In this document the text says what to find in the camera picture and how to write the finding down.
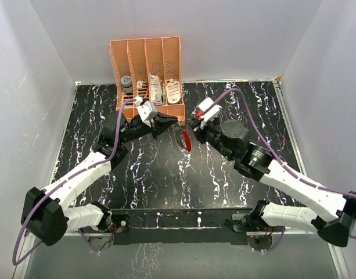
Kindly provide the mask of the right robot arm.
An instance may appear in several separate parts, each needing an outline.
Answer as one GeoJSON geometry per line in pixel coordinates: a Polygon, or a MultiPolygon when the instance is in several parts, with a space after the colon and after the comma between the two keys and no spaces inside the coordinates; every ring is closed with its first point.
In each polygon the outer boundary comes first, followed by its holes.
{"type": "Polygon", "coordinates": [[[342,194],[318,185],[308,177],[279,162],[250,140],[250,131],[239,120],[204,122],[194,117],[190,126],[200,143],[208,143],[241,175],[277,188],[302,203],[301,207],[259,201],[249,214],[256,230],[291,227],[318,234],[324,241],[346,247],[356,221],[356,194],[342,194]]]}

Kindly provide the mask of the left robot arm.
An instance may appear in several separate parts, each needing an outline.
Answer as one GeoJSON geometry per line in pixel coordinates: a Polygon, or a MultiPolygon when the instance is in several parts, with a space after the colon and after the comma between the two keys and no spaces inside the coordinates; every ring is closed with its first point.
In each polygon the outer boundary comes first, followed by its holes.
{"type": "Polygon", "coordinates": [[[97,202],[76,208],[71,207],[71,203],[122,162],[128,153],[125,143],[148,134],[157,138],[177,121],[177,117],[160,112],[149,125],[139,115],[127,121],[119,112],[109,114],[97,146],[80,164],[45,188],[34,187],[26,193],[22,228],[47,246],[57,243],[69,231],[85,227],[99,232],[109,230],[112,224],[110,209],[97,202]]]}

